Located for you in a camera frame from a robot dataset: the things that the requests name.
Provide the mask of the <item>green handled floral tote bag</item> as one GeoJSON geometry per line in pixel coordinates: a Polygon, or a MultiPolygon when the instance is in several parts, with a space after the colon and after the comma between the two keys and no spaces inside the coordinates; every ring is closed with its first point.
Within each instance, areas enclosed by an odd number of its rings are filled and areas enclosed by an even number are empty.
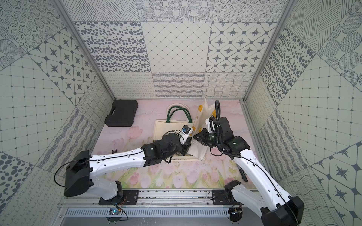
{"type": "Polygon", "coordinates": [[[173,120],[172,115],[174,112],[182,112],[186,115],[190,115],[190,111],[185,108],[174,106],[167,111],[167,116],[165,120],[156,120],[153,132],[153,139],[159,140],[167,132],[176,132],[179,133],[184,125],[188,125],[193,128],[193,133],[191,136],[196,135],[201,132],[203,128],[206,127],[205,120],[215,113],[215,106],[209,106],[207,102],[199,105],[197,113],[194,119],[189,120],[173,120]]]}

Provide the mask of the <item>starry night canvas tote bag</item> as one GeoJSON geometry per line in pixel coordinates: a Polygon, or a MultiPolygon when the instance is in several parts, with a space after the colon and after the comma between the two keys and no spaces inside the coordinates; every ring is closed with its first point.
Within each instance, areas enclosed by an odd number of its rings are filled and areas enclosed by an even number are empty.
{"type": "Polygon", "coordinates": [[[190,108],[189,108],[187,105],[182,104],[182,103],[173,103],[173,104],[171,104],[171,105],[167,108],[167,110],[170,110],[170,109],[171,109],[172,107],[174,107],[174,106],[182,107],[182,108],[185,108],[185,109],[187,109],[188,111],[190,111],[190,108]]]}

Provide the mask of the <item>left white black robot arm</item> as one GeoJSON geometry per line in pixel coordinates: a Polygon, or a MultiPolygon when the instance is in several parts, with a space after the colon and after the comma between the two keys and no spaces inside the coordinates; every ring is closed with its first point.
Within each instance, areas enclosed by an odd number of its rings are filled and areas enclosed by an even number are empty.
{"type": "Polygon", "coordinates": [[[187,153],[191,140],[191,136],[183,131],[171,132],[160,140],[128,152],[90,155],[88,151],[82,151],[65,164],[64,195],[74,197],[89,193],[107,201],[121,196],[121,183],[103,179],[102,175],[122,169],[158,165],[162,161],[169,163],[176,153],[187,153]]]}

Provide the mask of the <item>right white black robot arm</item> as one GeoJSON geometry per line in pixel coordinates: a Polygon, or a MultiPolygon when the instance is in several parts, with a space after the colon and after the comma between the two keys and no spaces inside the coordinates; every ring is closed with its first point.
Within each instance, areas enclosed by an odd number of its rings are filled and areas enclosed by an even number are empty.
{"type": "Polygon", "coordinates": [[[265,226],[298,226],[301,224],[304,203],[298,196],[292,197],[283,189],[258,161],[250,145],[240,136],[235,136],[229,121],[211,116],[207,125],[194,139],[204,146],[216,147],[229,156],[245,173],[259,195],[249,191],[234,180],[224,189],[229,200],[240,202],[257,214],[265,226]]]}

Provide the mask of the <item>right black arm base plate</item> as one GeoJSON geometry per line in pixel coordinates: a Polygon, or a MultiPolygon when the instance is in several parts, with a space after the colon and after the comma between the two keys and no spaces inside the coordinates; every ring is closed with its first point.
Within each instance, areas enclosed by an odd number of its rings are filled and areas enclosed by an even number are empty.
{"type": "Polygon", "coordinates": [[[211,191],[211,200],[213,201],[213,205],[244,205],[241,202],[236,201],[231,192],[221,190],[212,190],[211,191]]]}

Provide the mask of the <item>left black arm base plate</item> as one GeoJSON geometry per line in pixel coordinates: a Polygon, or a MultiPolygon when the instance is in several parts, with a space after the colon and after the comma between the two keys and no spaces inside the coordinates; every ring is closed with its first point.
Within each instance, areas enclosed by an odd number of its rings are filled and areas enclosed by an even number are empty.
{"type": "Polygon", "coordinates": [[[123,190],[122,195],[116,195],[110,200],[104,200],[103,198],[100,198],[98,205],[136,205],[139,192],[139,190],[123,190]]]}

